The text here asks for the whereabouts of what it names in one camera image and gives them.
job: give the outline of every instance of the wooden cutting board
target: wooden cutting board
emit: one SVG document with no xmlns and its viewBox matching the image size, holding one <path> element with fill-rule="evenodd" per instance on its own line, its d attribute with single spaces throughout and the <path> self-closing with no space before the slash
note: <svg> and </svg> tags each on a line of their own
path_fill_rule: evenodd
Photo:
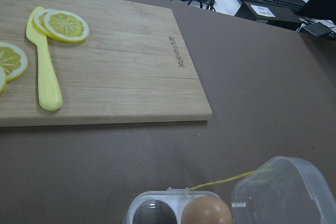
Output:
<svg viewBox="0 0 336 224">
<path fill-rule="evenodd" d="M 74 12 L 88 39 L 48 39 L 63 97 L 38 103 L 37 50 L 25 35 L 35 7 Z M 20 47 L 28 68 L 0 94 L 0 126 L 208 120 L 212 111 L 170 9 L 121 0 L 0 0 L 0 41 Z"/>
</svg>

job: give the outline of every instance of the knife handle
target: knife handle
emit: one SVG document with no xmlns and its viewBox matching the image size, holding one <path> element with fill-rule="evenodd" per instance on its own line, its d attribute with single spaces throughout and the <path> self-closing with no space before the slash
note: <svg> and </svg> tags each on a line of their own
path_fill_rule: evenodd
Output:
<svg viewBox="0 0 336 224">
<path fill-rule="evenodd" d="M 62 94 L 51 62 L 47 38 L 37 47 L 38 57 L 38 100 L 47 111 L 58 110 L 62 104 Z"/>
</svg>

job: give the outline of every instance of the yellow string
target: yellow string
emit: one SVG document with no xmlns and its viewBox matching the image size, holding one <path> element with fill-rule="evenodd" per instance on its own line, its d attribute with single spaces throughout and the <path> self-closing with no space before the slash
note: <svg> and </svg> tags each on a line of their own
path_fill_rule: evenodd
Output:
<svg viewBox="0 0 336 224">
<path fill-rule="evenodd" d="M 227 178 L 227 179 L 224 179 L 224 180 L 219 180 L 219 181 L 215 181 L 215 182 L 209 182 L 209 183 L 206 183 L 206 184 L 201 184 L 201 185 L 198 185 L 198 186 L 194 186 L 194 187 L 190 188 L 189 190 L 194 191 L 194 190 L 199 189 L 201 187 L 218 185 L 218 184 L 222 184 L 222 183 L 225 183 L 225 182 L 230 182 L 230 181 L 233 181 L 233 180 L 236 180 L 236 179 L 239 179 L 239 178 L 247 177 L 247 176 L 251 175 L 252 173 L 254 173 L 254 171 L 243 173 L 243 174 L 234 176 L 232 178 Z"/>
</svg>

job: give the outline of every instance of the white paper label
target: white paper label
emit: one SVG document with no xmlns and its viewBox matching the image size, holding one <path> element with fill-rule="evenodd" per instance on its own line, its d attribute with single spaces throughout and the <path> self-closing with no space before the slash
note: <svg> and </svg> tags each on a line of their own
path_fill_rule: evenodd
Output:
<svg viewBox="0 0 336 224">
<path fill-rule="evenodd" d="M 275 18 L 274 14 L 267 7 L 257 6 L 257 5 L 251 5 L 251 7 L 260 16 Z"/>
</svg>

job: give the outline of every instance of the table surface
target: table surface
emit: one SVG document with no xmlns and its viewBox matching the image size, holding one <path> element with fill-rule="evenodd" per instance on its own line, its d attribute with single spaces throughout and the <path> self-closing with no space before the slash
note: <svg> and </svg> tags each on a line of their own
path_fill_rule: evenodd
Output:
<svg viewBox="0 0 336 224">
<path fill-rule="evenodd" d="M 129 1 L 172 9 L 213 117 L 0 128 L 0 223 L 119 223 L 142 192 L 229 178 L 275 156 L 312 162 L 336 195 L 335 42 Z M 235 183 L 204 189 L 230 204 Z"/>
</svg>

